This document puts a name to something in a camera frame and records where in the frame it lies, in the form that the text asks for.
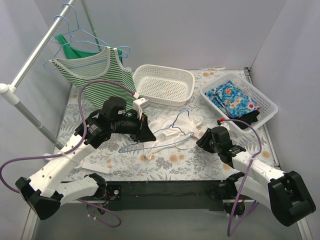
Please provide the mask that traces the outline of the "white tank top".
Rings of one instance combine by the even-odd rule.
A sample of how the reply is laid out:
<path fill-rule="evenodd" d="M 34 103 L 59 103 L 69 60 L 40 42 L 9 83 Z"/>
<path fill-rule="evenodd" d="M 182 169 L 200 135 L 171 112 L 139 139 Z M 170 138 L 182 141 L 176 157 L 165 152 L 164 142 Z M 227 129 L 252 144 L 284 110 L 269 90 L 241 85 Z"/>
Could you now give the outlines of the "white tank top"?
<path fill-rule="evenodd" d="M 178 148 L 189 150 L 196 146 L 196 140 L 202 137 L 198 127 L 203 123 L 203 117 L 188 115 L 187 112 L 166 118 L 158 117 L 149 124 L 156 137 L 155 141 L 145 142 L 143 152 L 146 159 L 164 149 Z"/>

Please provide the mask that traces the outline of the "light blue wire hanger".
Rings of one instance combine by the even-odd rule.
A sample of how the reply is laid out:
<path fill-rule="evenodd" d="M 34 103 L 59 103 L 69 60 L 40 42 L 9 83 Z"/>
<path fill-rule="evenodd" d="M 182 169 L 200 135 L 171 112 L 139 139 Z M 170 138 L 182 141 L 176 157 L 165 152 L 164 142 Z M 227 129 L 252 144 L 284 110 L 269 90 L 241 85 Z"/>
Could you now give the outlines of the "light blue wire hanger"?
<path fill-rule="evenodd" d="M 150 122 L 149 127 L 155 135 L 156 141 L 143 143 L 138 147 L 136 143 L 123 146 L 119 153 L 129 153 L 143 150 L 146 157 L 163 149 L 185 146 L 189 139 L 199 136 L 198 125 L 203 122 L 202 117 L 191 115 L 188 109 L 167 118 L 158 117 Z"/>

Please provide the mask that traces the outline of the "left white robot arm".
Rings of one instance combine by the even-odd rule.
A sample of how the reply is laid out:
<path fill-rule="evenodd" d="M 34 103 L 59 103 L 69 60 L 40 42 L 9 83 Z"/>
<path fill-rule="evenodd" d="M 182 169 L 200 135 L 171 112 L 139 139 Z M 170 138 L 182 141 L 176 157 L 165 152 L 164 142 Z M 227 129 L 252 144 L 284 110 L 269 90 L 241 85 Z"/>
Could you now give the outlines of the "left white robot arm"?
<path fill-rule="evenodd" d="M 49 162 L 38 172 L 16 181 L 18 192 L 41 220 L 50 218 L 60 206 L 68 202 L 83 197 L 101 200 L 106 196 L 107 182 L 97 173 L 67 183 L 63 179 L 84 158 L 108 141 L 112 134 L 129 135 L 137 143 L 156 140 L 148 126 L 148 117 L 143 113 L 149 100 L 134 100 L 131 110 L 126 110 L 126 105 L 124 99 L 110 97 L 102 109 L 92 112 L 76 128 L 58 157 L 50 157 Z"/>

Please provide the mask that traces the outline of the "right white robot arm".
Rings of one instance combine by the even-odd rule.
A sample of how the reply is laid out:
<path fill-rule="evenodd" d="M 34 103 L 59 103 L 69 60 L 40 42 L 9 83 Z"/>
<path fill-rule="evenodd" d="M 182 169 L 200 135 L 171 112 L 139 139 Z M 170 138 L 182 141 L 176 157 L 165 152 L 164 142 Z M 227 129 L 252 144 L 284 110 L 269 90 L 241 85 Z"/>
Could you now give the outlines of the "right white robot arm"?
<path fill-rule="evenodd" d="M 284 172 L 253 159 L 245 148 L 232 143 L 225 127 L 207 129 L 196 144 L 208 153 L 217 154 L 223 163 L 238 170 L 227 178 L 226 192 L 230 198 L 245 195 L 263 204 L 286 227 L 316 211 L 299 173 Z"/>

